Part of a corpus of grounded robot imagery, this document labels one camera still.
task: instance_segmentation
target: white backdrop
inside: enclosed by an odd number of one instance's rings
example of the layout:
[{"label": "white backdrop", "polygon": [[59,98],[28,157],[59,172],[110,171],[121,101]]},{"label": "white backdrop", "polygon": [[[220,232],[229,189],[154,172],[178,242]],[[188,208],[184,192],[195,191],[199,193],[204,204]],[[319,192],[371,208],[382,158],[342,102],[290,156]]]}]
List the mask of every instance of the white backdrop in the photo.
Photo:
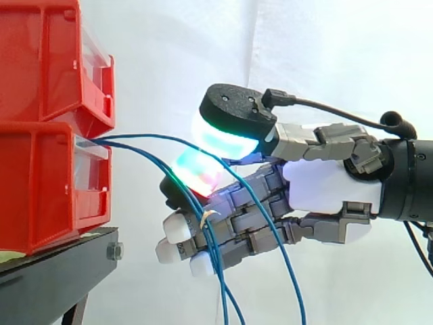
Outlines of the white backdrop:
[{"label": "white backdrop", "polygon": [[[90,25],[116,59],[116,133],[187,139],[192,114],[217,82],[285,89],[372,120],[398,110],[421,138],[433,138],[428,3],[82,0]],[[293,123],[338,121],[305,108],[277,113]],[[168,162],[183,150],[134,143]],[[216,278],[197,280],[187,262],[156,260],[162,220],[170,213],[158,190],[162,174],[120,150],[113,173],[112,225],[120,227],[126,251],[89,296],[84,324],[222,324]],[[287,250],[310,325],[431,324],[433,281],[403,225],[374,221],[372,232],[352,245],[303,240]],[[247,324],[300,323],[278,251],[248,258],[226,277]]]}]

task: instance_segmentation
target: green light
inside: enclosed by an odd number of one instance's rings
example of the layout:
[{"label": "green light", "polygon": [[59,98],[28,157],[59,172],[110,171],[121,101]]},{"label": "green light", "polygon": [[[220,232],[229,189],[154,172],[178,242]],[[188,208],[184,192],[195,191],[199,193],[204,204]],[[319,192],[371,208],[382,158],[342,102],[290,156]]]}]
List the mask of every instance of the green light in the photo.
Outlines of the green light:
[{"label": "green light", "polygon": [[192,134],[197,145],[216,156],[227,159],[242,159],[258,145],[255,139],[222,132],[207,123],[199,113],[194,116]]},{"label": "green light", "polygon": [[172,170],[186,186],[208,197],[217,187],[223,167],[212,157],[188,148],[175,161]]}]

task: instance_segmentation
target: robotic hand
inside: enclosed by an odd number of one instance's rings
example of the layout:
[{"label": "robotic hand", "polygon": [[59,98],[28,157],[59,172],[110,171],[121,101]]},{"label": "robotic hand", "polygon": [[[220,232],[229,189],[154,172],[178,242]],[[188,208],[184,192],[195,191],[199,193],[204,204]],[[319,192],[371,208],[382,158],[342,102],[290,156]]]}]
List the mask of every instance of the robotic hand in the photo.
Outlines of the robotic hand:
[{"label": "robotic hand", "polygon": [[[277,122],[274,106],[303,104],[381,128],[400,139],[377,140],[361,125],[333,124],[315,129]],[[415,129],[387,112],[369,123],[328,106],[268,89],[264,95],[232,85],[211,86],[200,114],[221,131],[256,139],[253,153],[230,165],[264,163],[245,178],[272,217],[282,242],[302,238],[344,244],[360,238],[377,217],[425,222],[433,247],[433,142],[416,140]],[[161,263],[190,259],[194,276],[214,273],[202,225],[168,179],[160,186],[176,210],[164,220],[166,238],[156,253]],[[223,267],[277,248],[273,233],[249,193],[239,183],[197,194],[214,228]],[[293,217],[305,211],[304,217]]]}]

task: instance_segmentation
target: red plastic drawer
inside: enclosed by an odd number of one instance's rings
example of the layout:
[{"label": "red plastic drawer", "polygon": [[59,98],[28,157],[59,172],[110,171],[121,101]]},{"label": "red plastic drawer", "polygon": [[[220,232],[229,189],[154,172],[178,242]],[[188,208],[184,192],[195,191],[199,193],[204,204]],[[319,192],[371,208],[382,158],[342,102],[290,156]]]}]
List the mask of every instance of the red plastic drawer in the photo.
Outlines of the red plastic drawer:
[{"label": "red plastic drawer", "polygon": [[32,254],[110,220],[111,151],[66,123],[0,123],[0,250]]},{"label": "red plastic drawer", "polygon": [[114,128],[114,61],[78,0],[0,0],[0,121],[62,121],[83,137]]}]

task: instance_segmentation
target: blue cable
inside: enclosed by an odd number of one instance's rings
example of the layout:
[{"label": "blue cable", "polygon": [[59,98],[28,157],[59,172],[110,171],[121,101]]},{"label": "blue cable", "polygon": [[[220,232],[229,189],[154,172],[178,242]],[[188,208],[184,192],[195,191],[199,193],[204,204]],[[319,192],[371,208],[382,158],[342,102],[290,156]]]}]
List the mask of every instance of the blue cable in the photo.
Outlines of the blue cable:
[{"label": "blue cable", "polygon": [[203,152],[204,154],[207,154],[208,156],[211,156],[211,157],[213,157],[213,159],[218,161],[224,167],[225,170],[227,170],[234,178],[236,178],[239,181],[240,184],[242,184],[247,189],[247,191],[250,193],[254,203],[257,205],[258,209],[263,214],[263,217],[266,219],[266,221],[269,225],[269,228],[271,229],[271,231],[272,231],[272,233],[273,233],[273,235],[274,235],[274,237],[278,243],[278,247],[279,247],[279,249],[283,255],[284,263],[286,264],[290,278],[292,280],[292,284],[293,284],[293,287],[294,287],[294,290],[296,293],[296,298],[298,299],[302,325],[306,325],[306,312],[305,312],[305,306],[304,306],[304,299],[302,298],[302,293],[300,291],[299,284],[298,284],[298,281],[296,279],[296,274],[294,273],[294,270],[293,270],[292,264],[290,263],[290,259],[288,257],[288,254],[287,254],[286,250],[284,249],[283,242],[281,241],[281,238],[278,236],[277,228],[273,224],[272,219],[269,217],[268,212],[265,210],[265,208],[261,204],[260,200],[257,198],[257,196],[254,193],[254,191],[252,190],[251,186],[242,177],[240,177],[236,172],[232,171],[230,166],[224,160],[222,160],[221,158],[219,158],[218,156],[216,156],[214,154],[211,154],[210,152],[207,152],[206,150],[199,148],[195,144],[192,144],[192,143],[190,143],[184,139],[180,139],[178,137],[171,137],[169,135],[160,135],[160,134],[148,133],[148,134],[109,135],[107,137],[101,137],[100,139],[102,139],[102,140],[133,139],[133,138],[138,138],[138,137],[152,137],[152,138],[158,138],[158,139],[167,139],[167,140],[171,140],[174,142],[179,142],[180,144],[185,144],[186,146],[189,146],[190,148],[193,148],[197,151]]},{"label": "blue cable", "polygon": [[[167,175],[167,177],[169,177],[175,181],[175,183],[178,185],[179,189],[182,191],[183,195],[186,197],[188,203],[191,205],[194,213],[196,214],[198,221],[199,222],[201,221],[201,216],[204,213],[202,205],[200,204],[198,199],[192,194],[191,190],[187,186],[185,186],[185,184],[171,171],[171,168],[164,161],[160,160],[158,157],[150,154],[149,152],[146,152],[145,150],[141,150],[139,148],[128,146],[126,144],[119,144],[116,142],[104,141],[102,139],[97,139],[97,140],[92,140],[92,141],[96,144],[101,145],[101,146],[111,146],[111,147],[115,147],[115,148],[123,148],[123,149],[132,150],[132,151],[148,158],[149,160],[151,160],[158,168],[160,168],[165,173],[165,175]],[[220,283],[221,283],[221,296],[222,296],[222,303],[223,303],[224,322],[225,322],[225,324],[228,324],[228,322],[229,322],[227,300],[225,297],[225,293],[227,293],[227,295],[229,296],[229,299],[233,303],[233,306],[236,310],[236,313],[240,319],[241,324],[244,325],[245,319],[242,315],[241,309],[240,309],[239,305],[237,304],[233,294],[231,293],[231,291],[229,290],[229,288],[225,284],[224,275],[223,275],[223,268],[222,268],[223,262],[222,262],[221,252],[219,250],[213,228],[207,220],[206,220],[206,229],[210,233],[210,238],[209,238],[209,234],[207,231],[204,230],[203,233],[204,233],[206,242],[208,243],[208,247],[210,248],[209,253],[210,253],[212,265],[213,265],[215,273],[217,274],[217,276],[220,280]]]}]

